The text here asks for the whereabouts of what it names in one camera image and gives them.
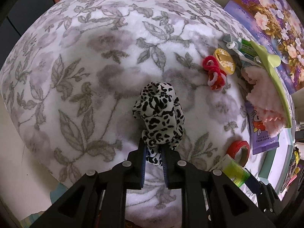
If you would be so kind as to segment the green tissue pack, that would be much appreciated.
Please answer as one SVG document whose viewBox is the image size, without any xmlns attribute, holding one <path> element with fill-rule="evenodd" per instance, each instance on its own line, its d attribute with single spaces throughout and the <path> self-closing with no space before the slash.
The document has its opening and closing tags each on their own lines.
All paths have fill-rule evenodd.
<svg viewBox="0 0 304 228">
<path fill-rule="evenodd" d="M 222 171 L 237 187 L 241 187 L 250 177 L 249 172 L 228 154 L 210 169 L 213 170 Z"/>
</svg>

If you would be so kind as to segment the red tape roll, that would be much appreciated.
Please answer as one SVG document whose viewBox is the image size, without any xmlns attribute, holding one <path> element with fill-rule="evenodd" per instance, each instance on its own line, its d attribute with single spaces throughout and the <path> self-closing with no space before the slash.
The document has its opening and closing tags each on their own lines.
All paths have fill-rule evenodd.
<svg viewBox="0 0 304 228">
<path fill-rule="evenodd" d="M 244 167 L 250 156 L 250 147 L 247 141 L 237 140 L 231 143 L 226 153 L 240 166 Z"/>
</svg>

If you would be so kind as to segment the pink fluffy cloth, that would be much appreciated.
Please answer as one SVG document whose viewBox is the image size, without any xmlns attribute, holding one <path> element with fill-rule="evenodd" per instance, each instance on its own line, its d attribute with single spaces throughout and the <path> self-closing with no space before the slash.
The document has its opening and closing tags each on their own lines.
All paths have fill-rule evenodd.
<svg viewBox="0 0 304 228">
<path fill-rule="evenodd" d="M 277 136 L 286 124 L 279 94 L 268 72 L 257 66 L 242 70 L 244 79 L 253 86 L 246 99 L 252 104 L 270 137 Z"/>
</svg>

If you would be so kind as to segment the leopard print scrunchie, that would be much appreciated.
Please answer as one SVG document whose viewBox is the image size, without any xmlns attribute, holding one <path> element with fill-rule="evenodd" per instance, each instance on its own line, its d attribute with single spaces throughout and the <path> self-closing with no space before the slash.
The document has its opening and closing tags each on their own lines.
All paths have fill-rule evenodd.
<svg viewBox="0 0 304 228">
<path fill-rule="evenodd" d="M 175 150 L 184 130 L 184 114 L 173 86 L 168 82 L 151 82 L 144 86 L 132 114 L 145 124 L 142 140 L 147 147 L 146 160 L 162 166 L 160 149 L 168 146 Z"/>
</svg>

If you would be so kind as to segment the gold round tin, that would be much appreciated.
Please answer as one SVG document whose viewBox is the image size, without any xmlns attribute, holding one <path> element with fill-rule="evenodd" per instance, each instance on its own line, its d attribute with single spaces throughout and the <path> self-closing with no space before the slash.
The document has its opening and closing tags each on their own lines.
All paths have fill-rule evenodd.
<svg viewBox="0 0 304 228">
<path fill-rule="evenodd" d="M 217 59 L 220 69 L 227 75 L 232 75 L 235 72 L 235 62 L 227 51 L 222 48 L 217 48 L 213 56 Z"/>
</svg>

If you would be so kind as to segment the light green cloth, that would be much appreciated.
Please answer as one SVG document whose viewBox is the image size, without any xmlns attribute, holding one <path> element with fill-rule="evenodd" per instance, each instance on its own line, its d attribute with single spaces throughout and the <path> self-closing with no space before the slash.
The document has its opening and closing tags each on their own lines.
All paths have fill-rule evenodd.
<svg viewBox="0 0 304 228">
<path fill-rule="evenodd" d="M 291 128 L 294 105 L 291 100 L 291 95 L 289 94 L 284 81 L 281 79 L 280 73 L 277 72 L 276 69 L 281 64 L 280 56 L 269 53 L 263 45 L 259 45 L 254 41 L 250 41 L 249 43 L 260 58 L 264 68 L 268 72 L 268 75 L 273 81 L 273 84 L 278 92 L 284 109 L 286 119 L 285 127 Z"/>
</svg>

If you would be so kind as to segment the blue face mask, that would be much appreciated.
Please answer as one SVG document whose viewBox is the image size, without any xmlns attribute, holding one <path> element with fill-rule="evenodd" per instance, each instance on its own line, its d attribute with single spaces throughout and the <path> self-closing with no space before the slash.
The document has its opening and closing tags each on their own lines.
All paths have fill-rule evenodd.
<svg viewBox="0 0 304 228">
<path fill-rule="evenodd" d="M 224 34 L 223 42 L 226 43 L 226 47 L 228 49 L 237 49 L 238 50 L 240 47 L 240 41 L 229 33 Z"/>
</svg>

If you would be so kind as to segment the teal white shallow box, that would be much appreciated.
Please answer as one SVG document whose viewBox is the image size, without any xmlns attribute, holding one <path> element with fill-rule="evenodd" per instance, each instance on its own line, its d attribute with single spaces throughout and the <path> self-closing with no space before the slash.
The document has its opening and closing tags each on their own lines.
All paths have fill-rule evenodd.
<svg viewBox="0 0 304 228">
<path fill-rule="evenodd" d="M 267 151 L 258 177 L 264 184 L 270 183 L 280 193 L 287 176 L 293 152 L 291 129 L 284 129 L 278 137 L 279 147 Z"/>
</svg>

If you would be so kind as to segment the floral grey white blanket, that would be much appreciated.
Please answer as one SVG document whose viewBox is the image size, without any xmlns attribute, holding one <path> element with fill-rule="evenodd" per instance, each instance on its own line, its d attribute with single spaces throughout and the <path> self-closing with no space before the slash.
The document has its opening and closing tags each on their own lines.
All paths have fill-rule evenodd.
<svg viewBox="0 0 304 228">
<path fill-rule="evenodd" d="M 1 95 L 28 150 L 71 187 L 137 149 L 145 125 L 135 100 L 150 82 L 168 82 L 185 116 L 177 149 L 209 170 L 250 137 L 240 72 L 213 91 L 201 66 L 226 34 L 254 39 L 212 0 L 62 0 L 15 44 Z"/>
</svg>

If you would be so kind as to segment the green white tube package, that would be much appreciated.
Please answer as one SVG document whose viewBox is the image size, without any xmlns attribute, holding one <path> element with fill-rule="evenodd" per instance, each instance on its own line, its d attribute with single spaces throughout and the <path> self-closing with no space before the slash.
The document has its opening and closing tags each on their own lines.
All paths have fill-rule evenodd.
<svg viewBox="0 0 304 228">
<path fill-rule="evenodd" d="M 244 67 L 248 66 L 262 66 L 262 62 L 254 50 L 254 48 L 251 46 L 250 42 L 245 39 L 240 40 L 240 47 L 239 49 L 229 49 L 234 51 L 238 56 L 239 59 Z"/>
</svg>

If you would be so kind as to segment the flower still-life painting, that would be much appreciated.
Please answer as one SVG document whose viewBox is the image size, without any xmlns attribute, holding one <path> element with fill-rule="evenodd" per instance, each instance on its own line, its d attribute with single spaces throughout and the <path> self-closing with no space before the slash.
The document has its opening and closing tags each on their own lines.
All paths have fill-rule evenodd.
<svg viewBox="0 0 304 228">
<path fill-rule="evenodd" d="M 303 25 L 286 0 L 229 0 L 224 10 L 280 56 L 277 70 L 289 93 L 303 88 Z"/>
</svg>

